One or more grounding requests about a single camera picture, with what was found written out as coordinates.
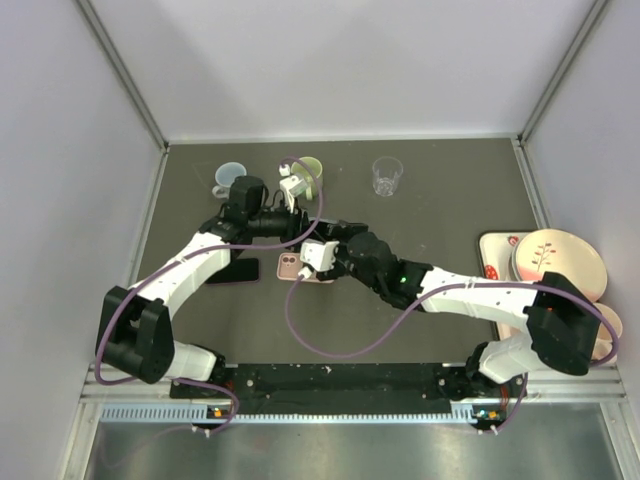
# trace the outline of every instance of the white wall panel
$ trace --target white wall panel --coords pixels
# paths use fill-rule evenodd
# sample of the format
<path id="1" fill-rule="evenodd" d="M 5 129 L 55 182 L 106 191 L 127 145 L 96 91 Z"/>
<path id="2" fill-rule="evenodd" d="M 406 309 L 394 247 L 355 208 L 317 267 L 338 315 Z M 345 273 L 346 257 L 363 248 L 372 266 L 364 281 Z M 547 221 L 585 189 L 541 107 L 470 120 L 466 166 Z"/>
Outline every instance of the white wall panel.
<path id="1" fill-rule="evenodd" d="M 160 154 L 69 0 L 0 4 L 0 478 L 51 479 Z"/>
<path id="2" fill-rule="evenodd" d="M 592 0 L 93 0 L 173 141 L 519 132 Z"/>
<path id="3" fill-rule="evenodd" d="M 534 134 L 554 226 L 591 242 L 624 322 L 619 368 L 640 415 L 640 3 L 614 0 Z"/>

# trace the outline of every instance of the black phone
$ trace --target black phone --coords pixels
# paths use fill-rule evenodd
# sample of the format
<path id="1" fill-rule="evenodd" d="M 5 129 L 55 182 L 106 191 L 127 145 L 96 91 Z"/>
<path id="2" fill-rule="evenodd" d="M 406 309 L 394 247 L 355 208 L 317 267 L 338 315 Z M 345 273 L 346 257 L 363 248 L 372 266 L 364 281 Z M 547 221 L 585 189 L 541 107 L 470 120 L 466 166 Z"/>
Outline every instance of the black phone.
<path id="1" fill-rule="evenodd" d="M 253 283 L 260 280 L 260 260 L 257 258 L 239 258 L 204 282 L 207 285 L 232 285 L 235 283 Z"/>

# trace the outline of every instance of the ceramic plate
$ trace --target ceramic plate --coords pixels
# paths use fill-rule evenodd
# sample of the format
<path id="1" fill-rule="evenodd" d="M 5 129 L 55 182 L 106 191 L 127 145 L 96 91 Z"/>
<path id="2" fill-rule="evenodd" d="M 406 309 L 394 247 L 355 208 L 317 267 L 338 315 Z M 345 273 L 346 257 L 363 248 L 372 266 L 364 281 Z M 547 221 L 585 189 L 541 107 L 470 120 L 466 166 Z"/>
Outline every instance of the ceramic plate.
<path id="1" fill-rule="evenodd" d="M 538 230 L 524 237 L 517 245 L 515 262 L 523 281 L 541 280 L 545 272 L 562 273 L 592 302 L 607 288 L 607 269 L 598 252 L 562 230 Z"/>

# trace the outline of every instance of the green mug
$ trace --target green mug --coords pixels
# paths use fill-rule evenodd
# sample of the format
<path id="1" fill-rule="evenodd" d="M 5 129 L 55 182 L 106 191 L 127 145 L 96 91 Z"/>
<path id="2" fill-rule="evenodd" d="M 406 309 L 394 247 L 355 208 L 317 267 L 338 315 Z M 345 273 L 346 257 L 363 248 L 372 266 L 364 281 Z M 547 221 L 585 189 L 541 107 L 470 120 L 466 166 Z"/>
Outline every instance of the green mug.
<path id="1" fill-rule="evenodd" d="M 304 162 L 305 165 L 307 165 L 307 167 L 311 169 L 313 174 L 318 179 L 318 185 L 320 186 L 320 188 L 322 188 L 322 163 L 320 163 L 320 160 L 313 157 L 300 157 L 300 161 Z M 305 190 L 305 196 L 307 197 L 307 200 L 313 200 L 318 196 L 318 187 L 316 187 L 316 184 L 313 182 L 311 175 L 309 175 L 309 172 L 307 172 L 302 167 L 302 165 L 300 165 L 299 163 L 294 163 L 291 167 L 291 173 L 300 175 L 309 185 Z"/>

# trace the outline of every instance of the pink phone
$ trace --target pink phone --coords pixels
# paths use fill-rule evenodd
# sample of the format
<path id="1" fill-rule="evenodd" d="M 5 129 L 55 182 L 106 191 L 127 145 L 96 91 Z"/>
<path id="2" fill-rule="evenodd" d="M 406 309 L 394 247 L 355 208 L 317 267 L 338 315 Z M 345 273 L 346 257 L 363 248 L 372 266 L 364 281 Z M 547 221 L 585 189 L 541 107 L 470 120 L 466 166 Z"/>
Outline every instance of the pink phone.
<path id="1" fill-rule="evenodd" d="M 304 263 L 300 261 L 299 253 L 283 253 L 280 255 L 278 259 L 278 270 L 276 275 L 280 280 L 287 280 L 289 282 L 295 281 L 298 278 L 298 272 L 302 270 L 304 267 Z M 333 283 L 334 280 L 327 280 L 325 282 L 321 282 L 316 278 L 316 274 L 314 273 L 311 277 L 303 282 L 311 282 L 311 283 Z"/>

